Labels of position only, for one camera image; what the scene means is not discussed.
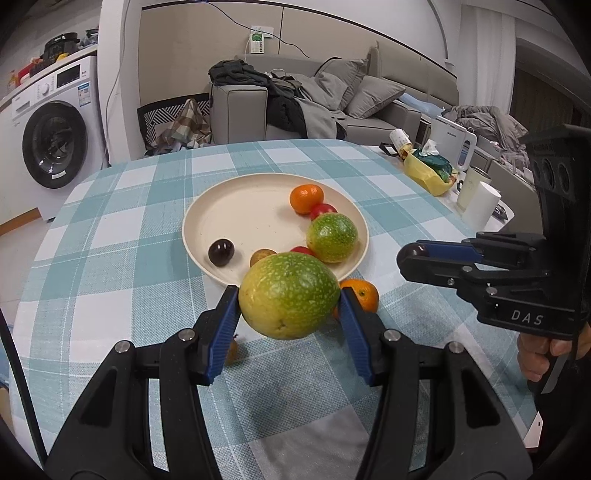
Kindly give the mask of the person's right hand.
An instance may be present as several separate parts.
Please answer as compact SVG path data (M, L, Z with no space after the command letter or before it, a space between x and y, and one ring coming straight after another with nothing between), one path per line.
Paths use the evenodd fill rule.
M520 333L517 347L518 363L523 376L529 381L538 382L550 368L547 356L559 357L570 353L573 342Z

